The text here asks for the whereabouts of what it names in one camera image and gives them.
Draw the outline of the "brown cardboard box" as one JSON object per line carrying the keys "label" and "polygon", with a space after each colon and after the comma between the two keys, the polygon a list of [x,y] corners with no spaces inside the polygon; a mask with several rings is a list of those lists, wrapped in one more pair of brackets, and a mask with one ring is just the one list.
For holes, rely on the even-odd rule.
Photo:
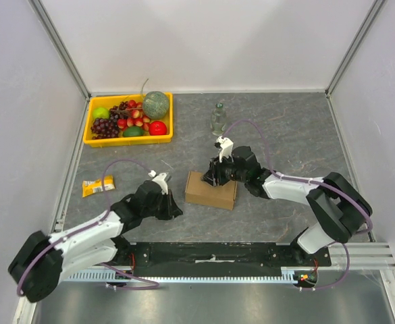
{"label": "brown cardboard box", "polygon": [[224,186],[212,187],[202,181],[202,175],[202,173],[196,171],[189,172],[185,189],[185,201],[232,211],[236,201],[237,183],[228,182]]}

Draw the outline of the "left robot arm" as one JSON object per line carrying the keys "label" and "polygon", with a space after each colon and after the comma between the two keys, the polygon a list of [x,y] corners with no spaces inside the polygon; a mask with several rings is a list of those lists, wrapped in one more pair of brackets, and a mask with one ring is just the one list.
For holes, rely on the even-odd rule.
{"label": "left robot arm", "polygon": [[147,217],[169,221],[182,214],[169,188],[147,180],[94,219],[58,233],[36,231],[8,267],[17,295],[38,302],[77,271],[110,261],[123,265],[130,255],[123,234]]}

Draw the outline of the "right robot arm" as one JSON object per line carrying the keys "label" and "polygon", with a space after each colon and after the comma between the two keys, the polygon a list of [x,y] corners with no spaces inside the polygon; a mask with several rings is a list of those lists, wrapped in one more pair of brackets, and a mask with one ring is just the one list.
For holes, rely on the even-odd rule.
{"label": "right robot arm", "polygon": [[333,243],[347,243],[371,220],[369,203],[339,173],[323,178],[284,175],[261,167],[248,146],[212,158],[201,180],[213,187],[231,181],[243,183],[253,196],[287,200],[311,208],[317,223],[300,233],[290,249],[292,261],[307,265],[321,248]]}

